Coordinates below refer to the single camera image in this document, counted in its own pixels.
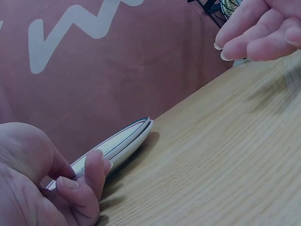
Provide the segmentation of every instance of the fingernail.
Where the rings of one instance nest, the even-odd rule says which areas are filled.
[[[68,178],[59,177],[58,179],[61,183],[61,186],[69,188],[69,189],[77,189],[79,187],[78,183],[74,180],[70,180]]]
[[[113,168],[114,163],[112,161],[109,161],[110,163],[110,170]]]
[[[227,59],[223,53],[223,51],[221,52],[221,59],[224,61],[232,61],[232,59]]]
[[[217,49],[217,50],[222,50],[222,48],[219,47],[216,43],[214,43],[213,46],[214,46],[214,48]]]
[[[103,154],[103,151],[100,150],[100,149],[96,149],[96,151],[100,152],[100,154],[102,155],[102,161],[104,161],[104,154]]]
[[[288,41],[286,40],[288,44],[292,45],[292,46],[295,46],[295,47],[300,47],[301,44],[300,43],[297,43],[297,42],[292,42],[292,41]]]

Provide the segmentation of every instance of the wooden table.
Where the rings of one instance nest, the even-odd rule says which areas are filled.
[[[232,68],[158,117],[98,225],[301,225],[299,62]]]

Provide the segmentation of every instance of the white oval object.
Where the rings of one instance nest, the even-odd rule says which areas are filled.
[[[104,158],[113,163],[113,167],[111,169],[111,172],[113,172],[142,144],[150,132],[152,125],[153,120],[150,118],[135,121],[96,147],[92,148],[90,151],[96,149],[102,150]],[[71,164],[71,167],[75,172],[74,180],[83,175],[85,171],[86,156],[89,152]],[[55,180],[51,181],[46,188],[50,190],[54,189]]]

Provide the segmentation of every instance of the pink cloth backdrop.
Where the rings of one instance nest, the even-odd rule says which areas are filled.
[[[69,162],[131,122],[155,119],[231,66],[213,48],[218,27],[196,2],[144,0],[121,2],[102,38],[73,24],[45,69],[31,71],[33,21],[43,20],[46,39],[69,7],[96,16],[102,3],[0,2],[0,123],[39,127]]]

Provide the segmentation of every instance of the white zigzag pattern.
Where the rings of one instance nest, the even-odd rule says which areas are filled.
[[[30,69],[34,74],[42,72],[65,34],[75,24],[93,39],[104,37],[110,28],[120,2],[139,6],[144,0],[104,0],[99,13],[94,16],[80,5],[69,7],[44,39],[43,20],[37,19],[28,28]]]

